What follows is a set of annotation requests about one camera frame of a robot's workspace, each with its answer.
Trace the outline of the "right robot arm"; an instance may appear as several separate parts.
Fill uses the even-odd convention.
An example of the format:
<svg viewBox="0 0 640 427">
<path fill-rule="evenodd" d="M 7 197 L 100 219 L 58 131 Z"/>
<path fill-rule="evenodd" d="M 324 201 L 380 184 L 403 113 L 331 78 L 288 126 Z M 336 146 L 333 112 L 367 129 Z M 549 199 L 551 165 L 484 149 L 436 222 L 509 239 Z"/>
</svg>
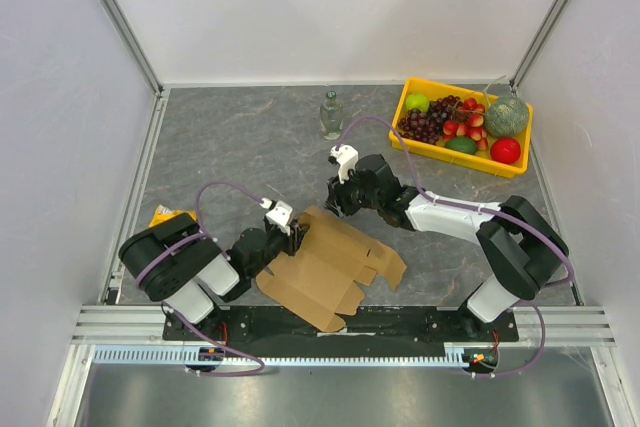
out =
<svg viewBox="0 0 640 427">
<path fill-rule="evenodd" d="M 360 157 L 342 145 L 331 149 L 337 175 L 328 181 L 325 206 L 338 217 L 371 209 L 390 226 L 435 232 L 478 245 L 492 275 L 463 302 L 458 328 L 467 339 L 483 339 L 494 321 L 520 301 L 532 301 L 569 251 L 531 203 L 511 196 L 503 203 L 475 203 L 403 185 L 380 154 Z"/>
</svg>

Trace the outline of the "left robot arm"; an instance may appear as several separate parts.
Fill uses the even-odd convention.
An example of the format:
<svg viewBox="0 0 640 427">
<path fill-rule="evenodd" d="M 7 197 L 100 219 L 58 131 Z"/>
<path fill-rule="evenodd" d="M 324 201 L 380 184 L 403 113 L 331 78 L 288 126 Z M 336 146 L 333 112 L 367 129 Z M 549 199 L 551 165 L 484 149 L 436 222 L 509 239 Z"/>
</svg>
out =
<svg viewBox="0 0 640 427">
<path fill-rule="evenodd" d="M 220 325 L 214 299 L 242 296 L 279 255 L 297 253 L 309 228 L 293 219 L 282 229 L 266 217 L 262 228 L 244 230 L 224 250 L 183 213 L 130 237 L 118 256 L 151 301 L 167 304 L 190 334 L 208 340 Z"/>
</svg>

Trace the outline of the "brown cardboard box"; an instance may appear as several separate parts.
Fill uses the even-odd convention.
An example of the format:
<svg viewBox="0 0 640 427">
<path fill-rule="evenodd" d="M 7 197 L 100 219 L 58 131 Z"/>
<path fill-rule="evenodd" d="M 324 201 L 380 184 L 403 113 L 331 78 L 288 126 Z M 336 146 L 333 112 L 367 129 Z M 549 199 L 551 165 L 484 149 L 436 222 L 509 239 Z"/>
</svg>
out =
<svg viewBox="0 0 640 427">
<path fill-rule="evenodd" d="M 391 247 L 329 212 L 308 207 L 300 220 L 310 226 L 298 252 L 280 254 L 256 277 L 268 297 L 321 332 L 338 332 L 365 298 L 362 286 L 378 276 L 396 289 L 406 264 Z"/>
</svg>

